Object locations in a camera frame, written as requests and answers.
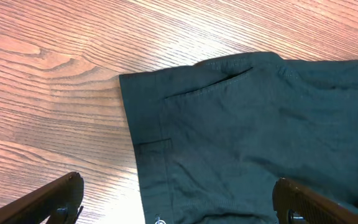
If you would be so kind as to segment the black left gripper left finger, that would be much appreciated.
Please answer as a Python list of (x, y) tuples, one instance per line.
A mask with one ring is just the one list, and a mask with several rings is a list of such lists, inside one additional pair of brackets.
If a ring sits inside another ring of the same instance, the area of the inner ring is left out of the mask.
[(0, 208), (0, 224), (75, 224), (83, 206), (84, 180), (66, 175)]

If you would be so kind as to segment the black shorts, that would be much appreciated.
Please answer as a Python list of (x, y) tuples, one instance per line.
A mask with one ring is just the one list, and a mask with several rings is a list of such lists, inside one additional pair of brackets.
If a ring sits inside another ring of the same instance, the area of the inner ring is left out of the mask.
[(358, 212), (358, 60), (253, 52), (119, 81), (147, 223), (276, 223), (281, 177)]

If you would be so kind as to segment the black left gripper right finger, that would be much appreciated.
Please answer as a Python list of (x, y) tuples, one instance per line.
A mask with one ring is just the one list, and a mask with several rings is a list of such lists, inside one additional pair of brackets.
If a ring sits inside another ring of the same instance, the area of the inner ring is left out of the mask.
[(279, 224), (358, 224), (358, 214), (291, 179), (276, 181), (272, 200)]

